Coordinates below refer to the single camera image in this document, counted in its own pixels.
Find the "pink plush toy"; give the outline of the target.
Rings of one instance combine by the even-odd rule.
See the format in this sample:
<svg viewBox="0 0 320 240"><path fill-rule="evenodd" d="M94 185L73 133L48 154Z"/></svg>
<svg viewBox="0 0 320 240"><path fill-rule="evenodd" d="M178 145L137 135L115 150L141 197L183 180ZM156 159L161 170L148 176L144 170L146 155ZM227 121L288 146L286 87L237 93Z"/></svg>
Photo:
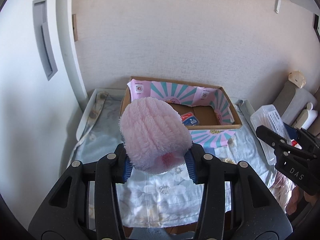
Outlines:
<svg viewBox="0 0 320 240"><path fill-rule="evenodd" d="M287 215L292 215L296 212L300 191L299 187L291 180L282 173L277 172L274 184L270 187L270 191Z"/></svg>

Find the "cream hair scrunchie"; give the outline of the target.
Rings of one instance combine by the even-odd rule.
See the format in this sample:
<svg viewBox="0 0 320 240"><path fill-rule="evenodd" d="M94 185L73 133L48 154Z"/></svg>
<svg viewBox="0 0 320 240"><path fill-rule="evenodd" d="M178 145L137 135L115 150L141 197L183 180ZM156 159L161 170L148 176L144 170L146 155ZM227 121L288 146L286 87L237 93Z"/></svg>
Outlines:
<svg viewBox="0 0 320 240"><path fill-rule="evenodd" d="M236 162L234 160L230 159L230 158L224 158L224 159L222 159L222 161L224 163L236 164Z"/></svg>

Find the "brown cardboard box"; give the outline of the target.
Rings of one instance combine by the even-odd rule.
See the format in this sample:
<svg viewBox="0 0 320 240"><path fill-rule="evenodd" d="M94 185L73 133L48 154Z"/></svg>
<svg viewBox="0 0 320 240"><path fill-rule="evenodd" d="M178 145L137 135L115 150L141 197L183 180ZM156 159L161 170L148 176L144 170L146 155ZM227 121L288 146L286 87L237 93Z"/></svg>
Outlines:
<svg viewBox="0 0 320 240"><path fill-rule="evenodd" d="M180 115L193 113L199 124L187 126L191 132L222 130L228 135L222 135L221 140L228 140L242 127L235 107L221 86L132 76L127 83L120 114L133 100L144 97L165 101Z"/></svg>

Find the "grey headboard cushion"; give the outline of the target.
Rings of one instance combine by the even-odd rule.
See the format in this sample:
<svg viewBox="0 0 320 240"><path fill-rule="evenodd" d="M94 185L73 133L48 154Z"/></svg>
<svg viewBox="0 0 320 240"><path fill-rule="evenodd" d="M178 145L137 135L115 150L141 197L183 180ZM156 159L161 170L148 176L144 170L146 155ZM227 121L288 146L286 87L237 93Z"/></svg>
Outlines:
<svg viewBox="0 0 320 240"><path fill-rule="evenodd" d="M298 88L290 81L286 81L272 104L281 116L282 121L291 125L308 103L312 103L313 107L316 107L318 100L306 89Z"/></svg>

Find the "floral bed sheet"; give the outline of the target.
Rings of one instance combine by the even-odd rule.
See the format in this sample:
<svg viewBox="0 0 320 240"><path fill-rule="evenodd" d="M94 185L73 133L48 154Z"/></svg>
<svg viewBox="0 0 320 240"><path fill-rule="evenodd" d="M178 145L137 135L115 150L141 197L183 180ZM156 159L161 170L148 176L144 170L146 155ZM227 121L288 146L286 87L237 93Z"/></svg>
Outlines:
<svg viewBox="0 0 320 240"><path fill-rule="evenodd" d="M276 173L276 169L267 163L263 173L257 174L267 187L271 187ZM125 184L117 185L122 223L136 228L167 228L195 223L202 194L203 185L193 183L185 165L162 174L134 169Z"/></svg>

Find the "beige plastic bag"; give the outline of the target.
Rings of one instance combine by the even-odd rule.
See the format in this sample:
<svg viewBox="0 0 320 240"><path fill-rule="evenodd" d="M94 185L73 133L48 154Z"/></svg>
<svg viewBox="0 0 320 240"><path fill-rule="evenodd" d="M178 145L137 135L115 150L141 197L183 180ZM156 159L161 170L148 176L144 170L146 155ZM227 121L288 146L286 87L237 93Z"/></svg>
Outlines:
<svg viewBox="0 0 320 240"><path fill-rule="evenodd" d="M298 88L303 88L306 84L306 78L300 71L291 72L288 75L288 80L296 85Z"/></svg>

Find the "white bottle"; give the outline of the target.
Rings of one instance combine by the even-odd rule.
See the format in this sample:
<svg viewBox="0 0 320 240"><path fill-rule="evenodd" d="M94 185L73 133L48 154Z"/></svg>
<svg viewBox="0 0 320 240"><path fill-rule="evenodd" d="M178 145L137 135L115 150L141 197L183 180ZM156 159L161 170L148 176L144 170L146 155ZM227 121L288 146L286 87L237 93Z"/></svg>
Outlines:
<svg viewBox="0 0 320 240"><path fill-rule="evenodd" d="M317 116L318 111L313 108L313 104L311 102L308 102L306 108L301 111L300 115L293 123L293 126L297 129L303 128L307 130L316 120Z"/></svg>

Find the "clear cotton swab box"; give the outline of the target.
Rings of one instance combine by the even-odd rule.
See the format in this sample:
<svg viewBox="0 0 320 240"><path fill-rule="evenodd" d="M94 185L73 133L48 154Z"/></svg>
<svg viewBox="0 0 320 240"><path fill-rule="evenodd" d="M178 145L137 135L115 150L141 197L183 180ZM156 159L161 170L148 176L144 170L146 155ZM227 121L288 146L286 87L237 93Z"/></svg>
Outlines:
<svg viewBox="0 0 320 240"><path fill-rule="evenodd" d="M261 106L250 116L253 131L260 141L268 165L276 164L274 149L280 142L288 143L291 139L274 105Z"/></svg>

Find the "clear floss pick box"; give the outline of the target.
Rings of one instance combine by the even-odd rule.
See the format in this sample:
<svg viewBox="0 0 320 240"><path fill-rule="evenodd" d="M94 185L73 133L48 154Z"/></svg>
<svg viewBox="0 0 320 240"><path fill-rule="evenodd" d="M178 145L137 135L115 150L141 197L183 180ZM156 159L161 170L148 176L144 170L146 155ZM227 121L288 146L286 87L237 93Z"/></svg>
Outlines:
<svg viewBox="0 0 320 240"><path fill-rule="evenodd" d="M192 112L182 114L180 117L185 126L197 126L200 124L199 120Z"/></svg>

